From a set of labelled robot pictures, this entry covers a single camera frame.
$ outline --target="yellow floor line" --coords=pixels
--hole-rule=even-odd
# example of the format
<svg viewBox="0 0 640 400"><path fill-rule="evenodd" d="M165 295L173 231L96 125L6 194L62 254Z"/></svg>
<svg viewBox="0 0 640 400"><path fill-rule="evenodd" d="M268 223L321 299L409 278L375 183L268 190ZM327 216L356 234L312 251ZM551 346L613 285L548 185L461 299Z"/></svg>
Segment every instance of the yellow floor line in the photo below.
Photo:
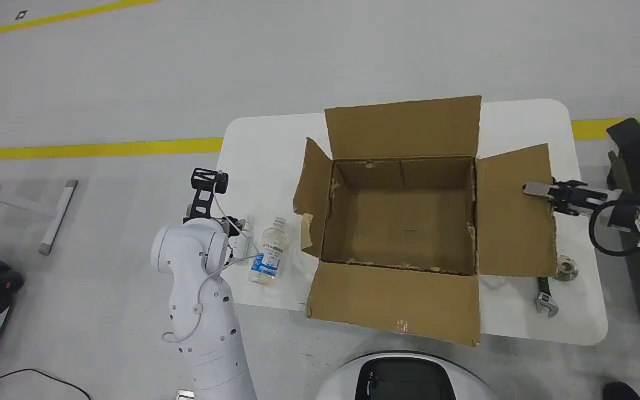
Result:
<svg viewBox="0 0 640 400"><path fill-rule="evenodd" d="M161 140L155 142L129 142L0 148L0 160L30 160L41 158L132 157L170 154L218 153L222 138Z"/></svg>
<svg viewBox="0 0 640 400"><path fill-rule="evenodd" d="M604 140L606 129L623 118L573 121L575 140ZM159 140L69 146L0 148L0 160L31 160L42 158L134 157L172 154L219 153L222 138Z"/></svg>
<svg viewBox="0 0 640 400"><path fill-rule="evenodd" d="M97 7L85 8L83 10L71 11L64 14L52 15L50 17L38 18L32 21L25 21L25 22L19 22L16 24L0 26L0 34L19 31L23 29L35 28L38 26L49 25L56 22L68 21L70 19L89 17L91 15L102 14L105 12L122 10L125 8L136 7L144 4L151 4L151 3L157 3L157 2L158 0L122 0L117 3L105 4Z"/></svg>
<svg viewBox="0 0 640 400"><path fill-rule="evenodd" d="M604 140L609 137L607 128L625 119L626 118L573 121L571 122L573 138L575 140Z"/></svg>

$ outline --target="wire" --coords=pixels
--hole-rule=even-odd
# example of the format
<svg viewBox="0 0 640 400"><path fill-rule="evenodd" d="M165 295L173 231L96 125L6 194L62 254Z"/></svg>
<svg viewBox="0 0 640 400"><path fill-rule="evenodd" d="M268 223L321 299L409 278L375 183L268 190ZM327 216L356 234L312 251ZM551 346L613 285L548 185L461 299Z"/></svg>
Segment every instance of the wire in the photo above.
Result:
<svg viewBox="0 0 640 400"><path fill-rule="evenodd" d="M238 229L238 227L235 226L235 224L233 223L233 221L231 221L231 219L229 219L229 217L227 216L227 214L225 214L225 212L222 210L222 207L220 207L220 203L218 203L218 199L216 198L216 184L213 184L213 200L216 203L216 206L218 207L218 210L220 210L220 213L222 214L222 217L224 219L226 219L229 222L229 226L233 227L236 231L238 231L242 236L244 236L247 241L249 241L252 245L253 248L256 250L256 254L252 255L252 256L248 256L248 257L243 257L243 258L232 258L230 259L226 265L224 265L222 268L220 268L219 270L207 275L207 277L200 283L200 287L198 288L198 297L196 300L196 304L193 306L193 312L198 314L198 320L196 321L195 326L193 327L193 329L184 337L178 339L175 337L175 334L173 332L165 332L162 334L162 340L166 343L181 343L184 342L185 340L189 339L191 336L193 336L194 333L196 333L196 330L198 330L198 327L200 326L200 321L202 320L202 312L203 312L203 305L200 302L200 294L202 293L202 288L204 287L204 284L207 283L207 281L215 276L218 276L222 273L222 271L224 271L225 269L229 268L230 266L232 266L235 263L238 263L240 261L244 261L247 260L249 258L255 258L258 256L258 254L260 254L260 252L258 251L258 247L256 247L255 243L253 243L253 240L251 240L251 238L249 238L249 236L247 236L244 232L242 232L242 230Z"/></svg>
<svg viewBox="0 0 640 400"><path fill-rule="evenodd" d="M593 247L598 249L601 253L604 253L608 256L613 256L613 257L627 257L640 251L640 247L638 246L625 249L625 250L620 250L620 251L609 250L604 248L600 243L598 243L598 240L596 239L596 223L598 222L598 216L607 208L620 206L620 205L640 206L640 200L639 199L622 199L622 200L618 199L618 200L606 201L600 204L598 207L596 207L595 210L593 210L593 213L591 213L591 217L589 218L589 240L591 240L591 244L593 245Z"/></svg>
<svg viewBox="0 0 640 400"><path fill-rule="evenodd" d="M84 389L82 389L81 387L76 386L76 385L74 385L73 383L71 383L71 382L67 382L67 381L65 381L65 380L63 380L63 379L56 378L55 376L49 375L48 373L43 372L43 371L40 371L40 370L35 369L35 368L24 368L24 369L19 369L19 370L17 370L17 371L9 372L8 374L4 374L4 375L0 376L0 379L2 379L2 378L6 378L7 376L11 376L11 375L13 375L13 374L17 374L17 373L19 373L19 372L25 372L25 371L32 371L32 372L36 372L36 373L38 373L38 374L40 374L40 375L42 375L42 376L45 376L45 377L47 377L47 378L49 378L49 379L53 379L53 380L54 380L54 381L56 381L56 382L60 382L60 383L62 383L62 384L64 384L64 385L71 386L72 388L74 388L74 389L76 389L77 391L79 391L80 393L82 393L82 394L84 395L84 397L86 397L87 399L91 400L91 396L89 395L89 393L87 393L87 391L86 391L86 390L84 390Z"/></svg>
<svg viewBox="0 0 640 400"><path fill-rule="evenodd" d="M222 207L220 207L220 203L218 203L218 199L216 198L216 184L215 183L213 184L213 201L216 203L216 206L218 207L218 210L220 210L220 214L222 214L222 217L229 222L230 226L232 226L236 231L238 231L242 236L244 236L245 239L247 239L247 241L249 243L251 243L251 245L253 246L253 249L256 251L256 255L255 256L245 257L245 259L246 258L257 257L258 254L260 254L260 250L258 250L258 247L256 246L256 244L253 243L253 240L251 240L251 238L249 236L247 236L244 232L242 232L242 230L238 229L238 227L235 226L233 221L231 221L229 219L229 217L227 217L227 214L225 214L225 212L222 210Z"/></svg>

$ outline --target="cardboard box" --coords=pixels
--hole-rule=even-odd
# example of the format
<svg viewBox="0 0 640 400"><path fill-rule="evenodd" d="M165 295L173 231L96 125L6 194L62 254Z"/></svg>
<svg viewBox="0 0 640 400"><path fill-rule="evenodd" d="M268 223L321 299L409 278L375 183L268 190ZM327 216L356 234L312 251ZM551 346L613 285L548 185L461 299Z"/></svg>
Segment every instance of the cardboard box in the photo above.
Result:
<svg viewBox="0 0 640 400"><path fill-rule="evenodd" d="M480 104L325 111L333 159L307 139L294 198L320 259L307 316L477 345L479 272L553 275L553 212L522 194L551 183L547 145L476 159Z"/></svg>

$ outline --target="gray floor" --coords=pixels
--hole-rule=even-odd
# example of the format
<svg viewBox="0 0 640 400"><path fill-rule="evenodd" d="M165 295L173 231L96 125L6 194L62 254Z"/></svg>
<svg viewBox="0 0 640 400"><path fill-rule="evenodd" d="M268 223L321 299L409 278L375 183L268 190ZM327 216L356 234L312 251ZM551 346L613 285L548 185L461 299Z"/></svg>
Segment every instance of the gray floor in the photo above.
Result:
<svg viewBox="0 0 640 400"><path fill-rule="evenodd" d="M574 119L638 114L638 11L635 0L162 1L0 35L0 137L2 146L216 137L241 116L475 93L554 98ZM584 179L603 185L602 144L578 151ZM2 216L0 259L30 283L0 341L0 370L46 368L98 400L170 399L187 386L179 355L157 339L170 281L144 263L154 231L191 194L182 174L215 162L0 170L3 190L13 184L34 200L55 199L55 183L72 176L86 181L58 242L71 263L30 253L41 220ZM628 273L620 260L598 262L609 334L593 347L484 337L469 349L238 307L256 389L261 399L309 399L350 356L417 349L466 366L505 399L598 399L610 379L640 390ZM29 376L0 384L3 398L71 393Z"/></svg>

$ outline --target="wrench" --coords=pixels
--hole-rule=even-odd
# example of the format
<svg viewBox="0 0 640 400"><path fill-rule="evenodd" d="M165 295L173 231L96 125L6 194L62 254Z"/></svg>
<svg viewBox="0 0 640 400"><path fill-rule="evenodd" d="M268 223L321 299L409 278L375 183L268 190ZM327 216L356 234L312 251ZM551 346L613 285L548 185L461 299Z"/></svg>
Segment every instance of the wrench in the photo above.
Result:
<svg viewBox="0 0 640 400"><path fill-rule="evenodd" d="M538 297L535 299L536 310L538 312L542 312L542 308L547 308L549 310L549 318L553 317L558 313L558 305L551 297L551 289L549 289L549 278L537 278L538 279L538 288L540 292L538 293Z"/></svg>

